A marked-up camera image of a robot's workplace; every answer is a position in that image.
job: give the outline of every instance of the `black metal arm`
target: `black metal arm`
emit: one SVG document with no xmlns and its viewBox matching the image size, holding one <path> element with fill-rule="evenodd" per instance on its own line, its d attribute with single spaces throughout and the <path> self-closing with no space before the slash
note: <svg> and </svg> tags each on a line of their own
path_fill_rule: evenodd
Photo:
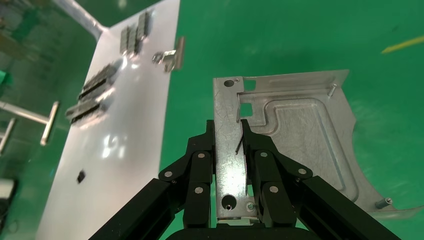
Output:
<svg viewBox="0 0 424 240">
<path fill-rule="evenodd" d="M 191 137 L 183 157 L 152 179 L 91 240 L 159 239 L 184 209 L 184 229 L 168 240 L 287 239 L 399 240 L 378 221 L 306 166 L 279 153 L 269 136 L 241 120 L 247 176 L 260 223 L 211 227 L 211 183 L 215 173 L 214 122 Z M 296 228 L 299 218 L 310 230 Z"/>
</svg>

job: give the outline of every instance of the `silver metal plate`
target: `silver metal plate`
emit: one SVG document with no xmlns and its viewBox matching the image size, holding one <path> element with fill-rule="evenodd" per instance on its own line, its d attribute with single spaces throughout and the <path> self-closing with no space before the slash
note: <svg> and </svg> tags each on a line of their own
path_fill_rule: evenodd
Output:
<svg viewBox="0 0 424 240">
<path fill-rule="evenodd" d="M 152 63 L 173 49 L 180 0 L 164 0 L 112 26 L 99 38 L 86 82 L 120 62 L 113 102 L 92 124 L 70 128 L 38 228 L 38 240 L 87 240 L 159 173 L 170 74 Z M 151 13 L 142 51 L 120 54 L 123 28 Z M 79 172 L 86 176 L 78 184 Z"/>
<path fill-rule="evenodd" d="M 218 220 L 252 217 L 246 209 L 228 211 L 220 204 L 224 195 L 233 195 L 237 206 L 250 200 L 245 194 L 246 161 L 235 153 L 242 136 L 240 118 L 248 120 L 253 132 L 270 136 L 280 153 L 310 168 L 376 218 L 407 218 L 423 208 L 376 208 L 383 196 L 365 178 L 352 148 L 356 119 L 341 89 L 348 73 L 337 70 L 214 80 Z M 245 90 L 247 81 L 255 82 L 254 90 Z M 241 104 L 251 104 L 252 116 L 240 117 Z"/>
</svg>

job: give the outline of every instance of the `white surface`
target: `white surface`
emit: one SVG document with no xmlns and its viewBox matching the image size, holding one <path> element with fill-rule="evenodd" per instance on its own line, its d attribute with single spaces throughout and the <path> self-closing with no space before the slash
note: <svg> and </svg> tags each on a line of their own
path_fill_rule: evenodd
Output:
<svg viewBox="0 0 424 240">
<path fill-rule="evenodd" d="M 87 128 L 72 126 L 38 228 L 38 240 L 86 240 L 159 172 L 170 74 L 152 64 L 174 48 L 179 0 L 161 1 L 141 53 L 122 59 L 106 115 Z M 105 31 L 86 81 L 120 58 L 122 28 L 140 13 Z M 77 176 L 86 173 L 81 184 Z"/>
</svg>

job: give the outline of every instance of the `yellow stick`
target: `yellow stick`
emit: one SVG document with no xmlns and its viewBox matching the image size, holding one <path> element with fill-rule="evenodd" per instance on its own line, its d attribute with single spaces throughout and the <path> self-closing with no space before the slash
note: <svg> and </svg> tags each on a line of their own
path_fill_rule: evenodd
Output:
<svg viewBox="0 0 424 240">
<path fill-rule="evenodd" d="M 393 46 L 388 46 L 381 53 L 382 54 L 388 54 L 388 53 L 391 53 L 393 51 L 401 50 L 401 49 L 410 47 L 412 45 L 420 44 L 420 43 L 424 43 L 424 36 L 419 36 L 419 37 L 413 38 L 413 39 L 408 40 L 408 41 L 404 41 L 402 43 L 399 43 L 399 44 L 396 44 L 396 45 L 393 45 Z"/>
</svg>

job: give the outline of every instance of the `metal screw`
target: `metal screw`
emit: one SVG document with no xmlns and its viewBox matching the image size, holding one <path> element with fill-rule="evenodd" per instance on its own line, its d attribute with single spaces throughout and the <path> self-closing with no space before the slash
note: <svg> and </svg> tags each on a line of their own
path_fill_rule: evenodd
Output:
<svg viewBox="0 0 424 240">
<path fill-rule="evenodd" d="M 337 84 L 333 83 L 333 85 L 331 85 L 330 91 L 328 92 L 329 97 L 331 97 L 334 94 L 334 92 L 336 91 L 336 88 L 337 88 Z"/>
<path fill-rule="evenodd" d="M 201 193 L 203 193 L 203 188 L 198 186 L 194 189 L 194 192 L 197 193 L 197 194 L 201 194 Z"/>
<path fill-rule="evenodd" d="M 278 187 L 276 187 L 276 186 L 271 186 L 271 187 L 269 188 L 269 190 L 271 191 L 271 193 L 277 193 L 277 192 L 278 192 Z"/>
<path fill-rule="evenodd" d="M 390 197 L 386 197 L 381 199 L 380 201 L 377 201 L 375 203 L 375 207 L 378 209 L 383 209 L 389 205 L 392 205 L 392 203 L 393 203 L 392 199 Z"/>
<path fill-rule="evenodd" d="M 248 212 L 253 212 L 255 210 L 255 204 L 253 202 L 249 202 L 247 203 L 246 208 Z"/>
</svg>

